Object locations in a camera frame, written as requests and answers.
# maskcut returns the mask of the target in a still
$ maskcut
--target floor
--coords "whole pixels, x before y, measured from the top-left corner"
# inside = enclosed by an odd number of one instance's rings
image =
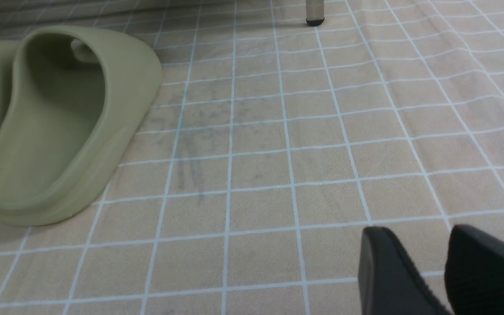
[[[447,303],[452,226],[504,240],[504,1],[326,0],[319,28],[304,10],[0,0],[0,39],[108,28],[164,66],[97,202],[0,224],[0,315],[358,315],[368,225]]]

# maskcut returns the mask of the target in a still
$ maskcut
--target white grout line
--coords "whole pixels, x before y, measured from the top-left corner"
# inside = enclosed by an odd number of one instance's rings
[[[176,164],[175,157],[176,151],[178,150],[178,144],[180,141],[180,129],[182,127],[182,118],[184,116],[184,109],[186,108],[186,97],[188,96],[188,86],[190,82],[190,76],[192,75],[192,64],[194,61],[194,54],[196,52],[196,41],[198,39],[198,29],[200,28],[200,13],[202,12],[203,0],[200,0],[198,9],[198,18],[196,20],[196,31],[194,32],[194,45],[192,46],[192,52],[190,54],[190,66],[188,67],[188,74],[186,76],[186,84],[184,86],[184,96],[182,98],[182,107],[180,108],[180,114],[178,116],[178,124],[176,127],[176,136],[174,138],[174,146],[172,148],[172,154],[170,156],[170,164],[168,165],[168,175],[166,178],[166,184],[164,185],[164,198],[161,203],[161,211],[158,217],[157,229],[155,232],[155,241],[153,243],[153,250],[150,255],[149,267],[147,270],[147,277],[145,281],[145,291],[141,303],[140,315],[145,314],[145,309],[147,306],[147,299],[149,297],[149,290],[151,288],[151,282],[153,277],[154,262],[158,254],[158,244],[161,237],[162,223],[164,222],[166,203],[168,202],[168,191],[170,190],[170,184],[172,181],[172,172],[174,170],[174,165]]]
[[[345,0],[345,2],[346,2],[347,6],[349,8],[350,7],[349,1]],[[386,5],[388,6],[388,8],[390,8],[390,5],[388,4],[388,2],[386,0],[385,0],[385,2],[386,2]],[[404,34],[406,36],[408,36],[408,33],[403,28],[403,26],[401,26],[401,27],[402,27],[402,30],[404,30]],[[366,38],[364,37],[364,34],[361,31],[361,29],[359,29],[359,34],[360,34],[361,38],[363,39],[363,41],[365,42],[365,45],[366,45],[367,50],[368,50],[368,53],[371,55],[371,58],[373,59],[374,67],[376,68],[376,71],[378,72],[378,77],[380,77],[382,85],[384,86],[384,90],[386,91],[386,96],[388,97],[388,101],[390,102],[390,104],[394,108],[394,114],[396,115],[396,119],[400,123],[400,127],[402,128],[402,131],[403,131],[404,135],[406,136],[406,138],[409,138],[410,134],[408,134],[406,126],[404,125],[404,122],[402,121],[402,118],[400,117],[400,113],[398,112],[398,109],[396,107],[394,99],[392,98],[392,95],[390,94],[390,90],[388,89],[388,85],[385,84],[384,75],[382,74],[382,70],[380,69],[380,65],[378,64],[378,62],[376,62],[375,56],[374,56],[374,54],[373,54],[373,52],[371,50],[371,47],[368,44],[368,42],[366,41]],[[445,210],[443,209],[442,204],[441,204],[440,200],[438,199],[437,193],[434,190],[434,187],[431,184],[431,181],[429,180],[429,175],[427,174],[427,171],[425,170],[425,167],[424,167],[424,165],[423,165],[420,157],[417,154],[416,148],[414,147],[412,140],[408,140],[408,144],[409,144],[409,147],[410,147],[410,149],[412,151],[412,154],[413,154],[414,158],[416,159],[417,165],[419,166],[421,172],[424,174],[423,177],[425,179],[425,182],[426,182],[426,184],[427,184],[427,186],[429,188],[429,191],[430,191],[431,195],[433,196],[433,200],[434,200],[434,202],[437,205],[438,211],[441,213],[441,215],[443,217],[444,224],[446,225],[446,228],[450,232],[450,230],[452,229],[452,227],[450,226],[450,222],[448,221],[448,219],[446,219]]]
[[[110,182],[108,182],[108,184],[106,184],[106,187],[104,188],[104,192],[102,192],[102,198],[101,198],[100,205],[98,205],[98,209],[96,211],[96,214],[94,215],[94,219],[92,220],[91,229],[89,230],[88,235],[87,235],[87,240],[82,247],[83,251],[80,255],[79,262],[77,264],[77,269],[75,270],[75,275],[73,276],[73,281],[71,283],[70,291],[68,294],[66,305],[63,308],[62,315],[67,315],[67,313],[70,309],[70,305],[72,303],[72,300],[74,299],[75,289],[77,287],[77,282],[79,280],[79,276],[81,275],[81,269],[83,268],[84,258],[86,257],[88,249],[90,248],[92,235],[95,233],[96,225],[98,224],[98,219],[100,218],[100,213],[102,213],[102,208],[104,207],[103,201],[106,200],[106,196],[108,195],[108,189],[110,189]]]
[[[282,76],[282,70],[281,70],[281,62],[280,62],[280,52],[279,52],[279,43],[277,41],[277,28],[276,28],[276,16],[275,16],[275,10],[273,7],[273,0],[269,0],[270,3],[270,8],[272,10],[272,27],[273,27],[273,37],[275,39],[275,48],[276,48],[276,61],[277,61],[277,70],[278,70],[278,79],[279,79],[279,85],[280,85],[280,99],[281,99],[281,111],[282,111],[282,116],[283,116],[283,130],[285,133],[285,147],[286,147],[286,152],[287,152],[287,164],[288,164],[288,170],[289,170],[289,180],[290,180],[290,192],[291,192],[291,198],[292,198],[292,205],[293,205],[293,216],[294,216],[294,227],[295,227],[295,234],[297,238],[297,252],[298,252],[298,263],[299,267],[301,270],[301,284],[302,284],[302,295],[304,299],[304,314],[305,315],[310,315],[310,301],[308,300],[308,283],[306,281],[306,263],[305,263],[305,256],[304,253],[302,252],[302,237],[301,237],[301,230],[300,230],[300,218],[298,216],[298,206],[297,206],[297,194],[296,194],[296,189],[295,189],[295,182],[294,182],[294,171],[293,171],[293,163],[291,160],[291,143],[290,143],[290,138],[289,138],[289,130],[287,127],[287,109],[285,106],[285,97],[284,97],[284,83],[283,83],[283,76]]]
[[[223,293],[221,295],[221,315],[227,313],[227,287],[228,287],[228,244],[231,231],[231,185],[232,185],[232,148],[234,140],[235,121],[235,79],[236,79],[236,16],[238,1],[234,2],[234,20],[232,33],[232,82],[231,82],[231,117],[228,132],[228,166],[227,166],[227,199],[224,214],[224,247],[223,247]]]
[[[11,264],[9,271],[7,272],[7,275],[5,276],[5,279],[3,280],[3,283],[0,286],[0,298],[1,298],[1,295],[4,292],[5,288],[7,287],[7,283],[9,282],[9,279],[11,278],[11,275],[13,274],[14,268],[18,264],[18,259],[21,256],[21,251],[25,248],[26,240],[28,239],[28,235],[30,234],[30,231],[32,231],[31,227],[26,229],[26,232],[24,232],[24,236],[22,237],[21,245],[18,248],[18,252],[15,254],[14,259],[13,259],[13,263]]]

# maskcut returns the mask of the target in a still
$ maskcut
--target shoe pair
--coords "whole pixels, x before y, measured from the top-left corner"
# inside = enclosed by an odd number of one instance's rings
[[[392,231],[366,227],[359,289],[363,315],[449,315]],[[504,243],[470,225],[455,225],[444,272],[456,315],[504,315]]]
[[[161,80],[154,50],[120,32],[50,26],[0,41],[0,220],[44,225],[90,205]]]

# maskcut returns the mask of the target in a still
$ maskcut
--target black rubber foot cap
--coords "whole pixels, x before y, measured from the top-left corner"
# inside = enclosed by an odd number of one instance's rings
[[[322,20],[313,20],[313,21],[306,20],[306,24],[308,24],[308,26],[320,26],[320,24],[322,24],[324,20],[326,20],[326,18],[323,18]]]

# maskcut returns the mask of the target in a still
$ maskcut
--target metal leg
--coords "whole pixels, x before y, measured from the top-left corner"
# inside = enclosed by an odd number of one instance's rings
[[[324,0],[306,0],[306,24],[318,26],[324,22]]]

